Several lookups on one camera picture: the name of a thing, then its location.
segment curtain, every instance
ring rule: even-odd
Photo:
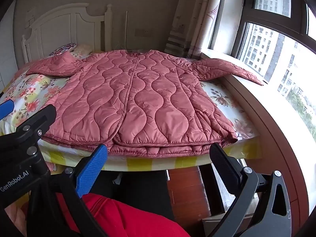
[[[199,59],[211,40],[220,0],[179,0],[165,53]]]

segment mattress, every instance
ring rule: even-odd
[[[25,68],[19,72],[20,76],[5,88],[4,95],[0,98],[0,103],[12,99],[15,104],[14,111],[0,121],[0,135],[15,132],[18,125],[39,111],[43,104],[50,97],[57,94],[69,80],[69,77],[51,77],[42,74],[26,76],[27,70]],[[238,141],[225,147],[225,152],[235,158],[260,158],[258,131],[238,102],[221,84],[220,79],[203,81],[201,86],[234,125]],[[66,148],[44,140],[39,140],[38,145],[44,159],[58,165],[75,166],[81,158],[91,154],[88,151]],[[208,154],[159,159],[109,156],[103,169],[111,171],[150,171],[198,166],[210,162]]]

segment pink quilted jacket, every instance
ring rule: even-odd
[[[200,155],[213,142],[234,143],[232,123],[199,81],[236,74],[261,84],[219,59],[191,62],[155,50],[115,50],[77,61],[70,57],[66,52],[35,62],[27,73],[72,75],[45,104],[56,107],[57,117],[43,139],[84,150],[102,143],[111,155]]]

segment gray wall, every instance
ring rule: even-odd
[[[178,0],[17,0],[13,40],[16,62],[20,68],[24,64],[21,46],[22,34],[26,39],[31,30],[25,29],[26,12],[35,7],[35,20],[45,12],[68,3],[87,2],[87,12],[91,16],[102,15],[107,4],[113,10],[112,49],[124,48],[124,24],[128,16],[127,49],[155,49],[163,51],[171,29]],[[151,37],[135,37],[135,29],[153,29]]]

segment electrical socket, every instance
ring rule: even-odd
[[[135,36],[136,37],[152,37],[154,29],[152,28],[136,28]]]

